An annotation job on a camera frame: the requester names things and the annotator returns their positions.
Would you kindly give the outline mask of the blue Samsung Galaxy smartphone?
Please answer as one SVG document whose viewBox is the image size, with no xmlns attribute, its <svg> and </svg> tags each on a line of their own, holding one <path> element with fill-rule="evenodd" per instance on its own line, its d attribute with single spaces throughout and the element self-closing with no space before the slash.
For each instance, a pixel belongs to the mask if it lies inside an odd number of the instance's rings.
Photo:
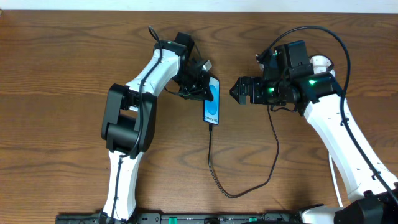
<svg viewBox="0 0 398 224">
<path fill-rule="evenodd" d="M 203 107 L 204 122 L 219 125 L 220 120 L 220 82 L 216 78 L 211 77 L 209 88 L 213 96 L 213 100 L 205 100 Z"/>
</svg>

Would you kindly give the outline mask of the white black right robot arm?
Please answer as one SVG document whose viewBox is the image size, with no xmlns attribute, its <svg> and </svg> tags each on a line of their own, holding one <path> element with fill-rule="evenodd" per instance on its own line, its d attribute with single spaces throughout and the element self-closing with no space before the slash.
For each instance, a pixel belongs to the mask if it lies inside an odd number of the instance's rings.
<svg viewBox="0 0 398 224">
<path fill-rule="evenodd" d="M 261 77 L 239 77 L 230 89 L 239 103 L 294 105 L 322 139 L 343 179 L 350 204 L 305 208 L 296 218 L 302 223 L 397 223 L 397 204 L 374 176 L 370 166 L 394 193 L 397 177 L 378 158 L 359 129 L 331 61 L 309 57 L 302 40 L 275 47 L 260 62 Z"/>
</svg>

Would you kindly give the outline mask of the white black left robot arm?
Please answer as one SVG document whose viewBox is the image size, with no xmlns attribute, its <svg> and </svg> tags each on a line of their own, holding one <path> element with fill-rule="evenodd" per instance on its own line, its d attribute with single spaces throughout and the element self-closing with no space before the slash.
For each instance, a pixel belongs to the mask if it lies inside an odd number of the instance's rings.
<svg viewBox="0 0 398 224">
<path fill-rule="evenodd" d="M 135 189 L 139 163 L 155 133 L 157 100 L 173 80 L 177 96 L 186 100 L 213 100 L 210 63 L 191 57 L 195 42 L 179 32 L 174 40 L 156 40 L 153 56 L 140 74 L 125 85 L 113 84 L 106 100 L 101 137 L 111 162 L 108 198 L 100 223 L 127 223 L 136 210 Z"/>
</svg>

